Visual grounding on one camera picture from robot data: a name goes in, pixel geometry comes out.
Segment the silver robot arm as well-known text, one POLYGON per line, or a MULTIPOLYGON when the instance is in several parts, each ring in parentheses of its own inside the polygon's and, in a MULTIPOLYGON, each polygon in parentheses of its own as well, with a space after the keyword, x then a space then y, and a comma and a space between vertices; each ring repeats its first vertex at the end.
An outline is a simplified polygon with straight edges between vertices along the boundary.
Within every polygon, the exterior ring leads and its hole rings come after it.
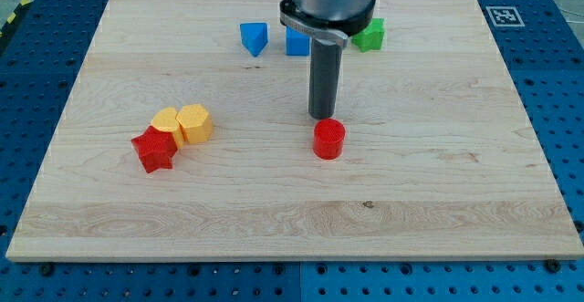
POLYGON ((343 50, 372 20, 376 0, 282 0, 280 23, 311 38, 308 113, 335 112, 343 50))

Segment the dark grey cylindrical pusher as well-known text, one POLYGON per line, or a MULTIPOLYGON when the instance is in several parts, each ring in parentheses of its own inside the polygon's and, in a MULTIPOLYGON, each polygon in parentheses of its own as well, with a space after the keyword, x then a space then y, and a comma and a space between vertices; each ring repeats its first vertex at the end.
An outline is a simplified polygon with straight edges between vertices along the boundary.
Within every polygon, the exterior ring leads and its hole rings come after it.
POLYGON ((308 112, 316 120, 330 118, 335 111, 342 48, 329 41, 311 41, 308 112))

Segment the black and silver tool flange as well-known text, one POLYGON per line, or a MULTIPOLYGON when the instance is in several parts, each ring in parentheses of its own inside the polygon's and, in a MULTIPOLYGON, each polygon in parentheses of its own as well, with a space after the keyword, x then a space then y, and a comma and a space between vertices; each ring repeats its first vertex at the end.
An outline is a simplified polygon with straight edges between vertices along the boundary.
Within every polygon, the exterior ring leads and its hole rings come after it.
POLYGON ((370 0, 363 11, 343 20, 317 18, 301 12, 292 0, 279 4, 280 23, 314 39, 346 47, 351 36, 363 31, 372 20, 377 0, 370 0))

